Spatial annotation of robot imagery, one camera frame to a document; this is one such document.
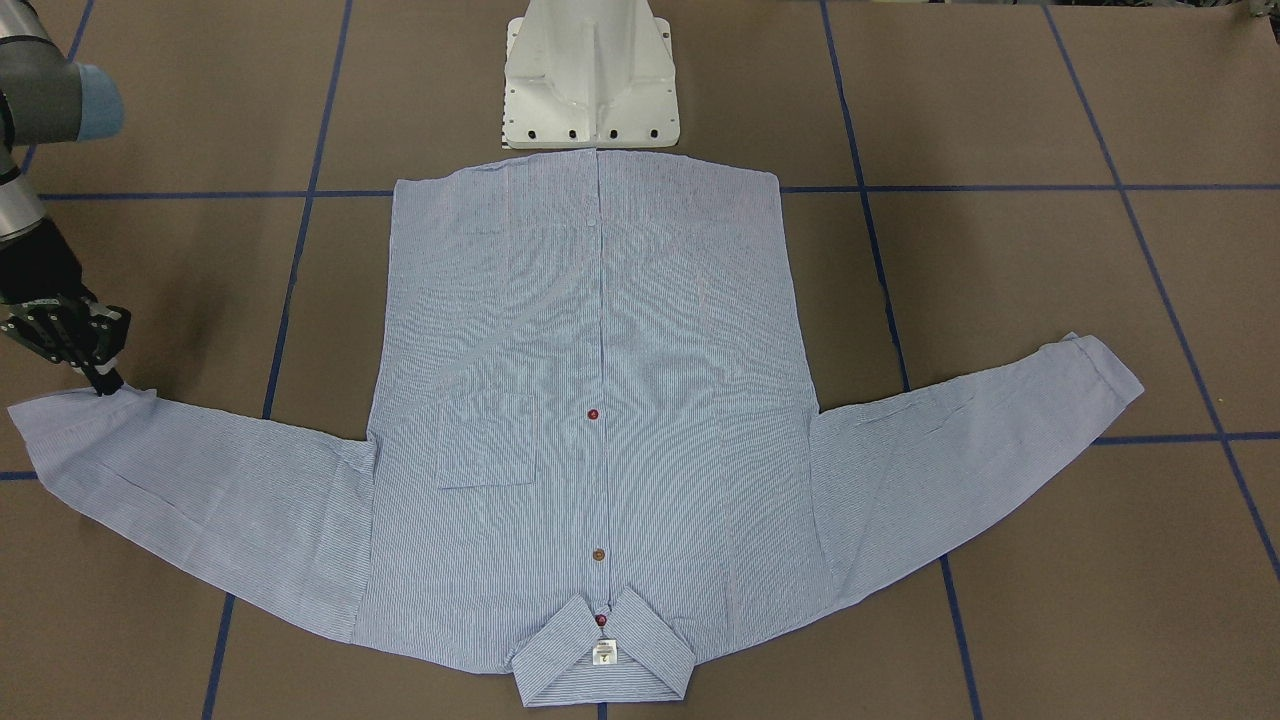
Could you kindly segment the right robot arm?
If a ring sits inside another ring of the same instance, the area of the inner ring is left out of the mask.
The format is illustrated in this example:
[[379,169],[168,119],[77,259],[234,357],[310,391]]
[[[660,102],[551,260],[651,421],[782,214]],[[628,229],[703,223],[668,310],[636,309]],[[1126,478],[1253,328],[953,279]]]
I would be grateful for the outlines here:
[[49,363],[65,363],[100,396],[118,392],[115,369],[131,313],[102,304],[12,150],[87,142],[119,133],[123,105],[113,79],[72,61],[35,6],[1,8],[3,336]]

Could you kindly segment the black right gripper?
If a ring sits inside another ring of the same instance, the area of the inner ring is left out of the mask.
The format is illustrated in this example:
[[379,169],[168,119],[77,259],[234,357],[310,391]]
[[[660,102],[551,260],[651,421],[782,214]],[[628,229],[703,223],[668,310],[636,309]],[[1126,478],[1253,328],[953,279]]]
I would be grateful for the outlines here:
[[131,311],[101,302],[91,292],[60,293],[5,305],[3,336],[45,360],[82,372],[99,396],[118,392],[115,368],[131,328]]

